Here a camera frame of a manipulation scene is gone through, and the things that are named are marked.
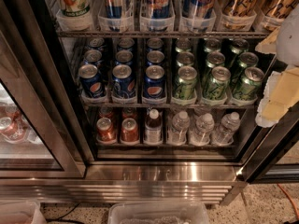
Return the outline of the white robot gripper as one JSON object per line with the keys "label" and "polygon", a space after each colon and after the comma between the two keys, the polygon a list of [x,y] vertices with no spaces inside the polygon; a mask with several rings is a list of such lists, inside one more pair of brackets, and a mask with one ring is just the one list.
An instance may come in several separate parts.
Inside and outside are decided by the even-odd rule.
{"label": "white robot gripper", "polygon": [[280,61],[292,65],[283,72],[273,71],[267,79],[263,99],[255,121],[263,128],[277,124],[288,110],[299,102],[299,7],[296,7],[255,50],[262,54],[277,54]]}

